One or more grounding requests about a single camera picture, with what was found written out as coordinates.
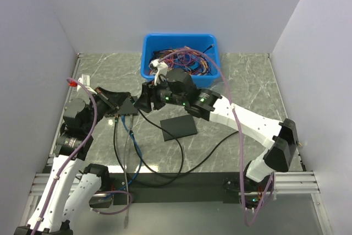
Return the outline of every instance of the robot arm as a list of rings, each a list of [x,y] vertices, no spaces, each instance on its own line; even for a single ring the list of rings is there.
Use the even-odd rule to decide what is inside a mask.
[[[161,70],[166,65],[163,64],[165,63],[157,62]],[[272,172],[288,172],[298,145],[293,121],[285,119],[282,122],[266,118],[238,105],[230,105],[224,96],[210,89],[198,89],[191,76],[182,69],[172,69],[164,77],[164,81],[155,77],[154,81],[142,85],[142,94],[135,103],[136,108],[150,112],[152,103],[154,110],[170,103],[183,106],[194,117],[238,130],[232,113],[234,108],[243,134],[265,147],[265,151],[246,166],[245,177],[259,183]]]
[[[97,87],[93,92],[93,98],[97,105],[97,122],[104,116],[114,116],[120,106],[130,97],[128,92],[110,92]],[[60,177],[57,171],[61,168],[68,156],[87,137],[92,127],[94,111],[92,102],[86,104],[83,99],[69,100],[65,105],[63,115],[64,123],[61,127],[61,135],[57,139],[54,149],[53,166],[50,177],[44,189],[37,208],[28,220],[26,227],[18,227],[15,235],[30,235],[33,227],[40,221],[36,235],[72,235],[74,219],[85,205],[89,204],[91,197],[98,191],[110,189],[109,171],[106,166],[90,164],[85,168],[79,187],[69,197],[69,192],[78,170],[81,168],[87,152],[93,142],[93,137],[80,149],[75,157],[65,166]],[[53,190],[52,182],[57,181]],[[43,217],[40,213],[44,203],[52,193],[48,207]]]

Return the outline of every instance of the blue plastic bin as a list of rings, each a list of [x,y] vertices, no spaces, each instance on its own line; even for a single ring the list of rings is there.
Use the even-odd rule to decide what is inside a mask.
[[[218,46],[215,37],[211,34],[148,34],[143,43],[141,75],[147,81],[154,79],[153,75],[149,75],[149,61],[153,57],[154,51],[188,46],[202,52],[212,44],[214,47],[209,49],[206,54],[220,67]],[[198,88],[208,88],[215,79],[220,77],[220,73],[211,62],[209,62],[209,66],[211,74],[192,75],[193,82]]]

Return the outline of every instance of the colorful wire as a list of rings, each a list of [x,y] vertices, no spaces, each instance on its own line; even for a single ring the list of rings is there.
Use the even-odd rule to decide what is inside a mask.
[[[190,49],[190,51],[185,51],[185,48],[190,49],[189,47],[185,46],[179,49],[167,49],[167,50],[160,50],[154,51],[153,57],[150,59],[150,62],[155,59],[161,59],[171,53],[174,55],[168,57],[164,60],[167,64],[168,69],[171,70],[173,68],[182,68],[187,73],[191,75],[211,75],[211,68],[209,66],[208,61],[200,52],[195,52],[194,50]]]

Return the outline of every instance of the white wall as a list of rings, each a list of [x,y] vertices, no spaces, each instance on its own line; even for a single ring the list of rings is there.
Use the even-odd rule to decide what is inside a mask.
[[[299,0],[51,0],[78,52],[141,51],[151,32],[208,32],[222,52],[272,52]]]
[[[273,66],[336,234],[351,234],[352,0],[300,0]]]
[[[0,0],[0,233],[45,165],[76,54],[46,0]]]

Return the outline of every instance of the gray marble surface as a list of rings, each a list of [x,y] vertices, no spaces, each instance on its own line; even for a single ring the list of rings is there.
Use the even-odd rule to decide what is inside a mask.
[[[84,54],[80,59],[76,78],[81,74],[91,76],[91,87],[101,86],[110,91],[128,91],[132,95],[140,95],[141,84],[145,81],[140,76],[140,53]],[[222,71],[228,79],[233,101],[268,118],[283,120],[284,106],[267,54],[225,53],[221,55]],[[219,79],[211,87],[223,93],[224,84]],[[88,99],[84,93],[73,91],[71,98]],[[160,124],[160,120],[187,114],[182,107],[166,105],[159,111],[152,111],[147,117]],[[195,118],[198,134],[180,139],[185,152],[183,171],[197,165],[232,129],[202,119]],[[107,165],[111,172],[121,172],[113,151],[112,119],[104,118],[96,126],[93,133],[94,142],[85,161]],[[155,170],[160,172],[176,172],[180,166],[180,150],[176,142],[164,142],[162,132],[148,124],[140,115],[134,119],[135,138],[143,158]],[[127,133],[119,124],[118,146],[122,154]],[[264,148],[255,140],[244,139],[244,164],[255,159]],[[134,172],[139,159],[134,152],[132,142],[128,144],[126,158],[129,172]],[[295,155],[291,171],[302,171],[298,154]],[[228,172],[239,170],[239,137],[234,135],[226,140],[218,150],[199,167],[196,172]]]

